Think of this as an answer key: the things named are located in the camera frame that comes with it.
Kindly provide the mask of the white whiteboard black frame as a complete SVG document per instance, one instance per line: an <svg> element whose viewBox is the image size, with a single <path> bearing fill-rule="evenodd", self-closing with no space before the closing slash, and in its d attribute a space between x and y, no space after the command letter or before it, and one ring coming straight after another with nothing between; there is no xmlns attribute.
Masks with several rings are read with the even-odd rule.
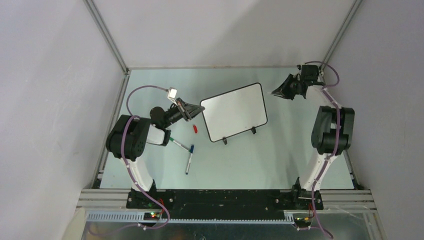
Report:
<svg viewBox="0 0 424 240"><path fill-rule="evenodd" d="M228 144L228 138L245 132L257 133L268 123L262 85L255 82L200 102L209 140Z"/></svg>

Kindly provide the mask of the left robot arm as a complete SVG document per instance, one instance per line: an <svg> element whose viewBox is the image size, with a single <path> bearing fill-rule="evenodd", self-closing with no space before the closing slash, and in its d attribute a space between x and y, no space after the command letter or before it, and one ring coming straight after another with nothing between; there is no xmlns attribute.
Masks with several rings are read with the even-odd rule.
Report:
<svg viewBox="0 0 424 240"><path fill-rule="evenodd" d="M151 190L154 179L142 159L146 145L165 147L171 140L169 127L180 120L191 121L206 108L177 98L168 110L156 106L149 117L121 115L108 134L106 150L124 164L132 181L132 189L141 192L138 201L145 208L153 208L158 194Z"/></svg>

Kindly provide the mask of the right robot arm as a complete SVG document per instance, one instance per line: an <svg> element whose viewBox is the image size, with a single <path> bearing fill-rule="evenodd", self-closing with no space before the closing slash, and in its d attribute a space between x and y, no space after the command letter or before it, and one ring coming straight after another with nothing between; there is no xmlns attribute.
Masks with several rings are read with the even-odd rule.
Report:
<svg viewBox="0 0 424 240"><path fill-rule="evenodd" d="M322 180L335 159L352 144L355 111L331 96L316 61L297 65L297 69L298 73L289 74L271 94L285 100L301 96L317 106L311 132L313 151L306 170L289 192L275 198L275 206L284 210L307 210L310 206L321 210Z"/></svg>

